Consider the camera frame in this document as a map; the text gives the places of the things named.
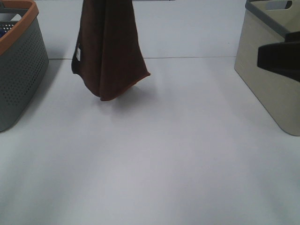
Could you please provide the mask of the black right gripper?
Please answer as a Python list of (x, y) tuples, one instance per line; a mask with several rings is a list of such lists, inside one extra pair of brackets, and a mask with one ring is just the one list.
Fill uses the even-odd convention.
[(299, 82), (300, 33), (287, 33), (284, 42), (260, 46), (257, 66)]

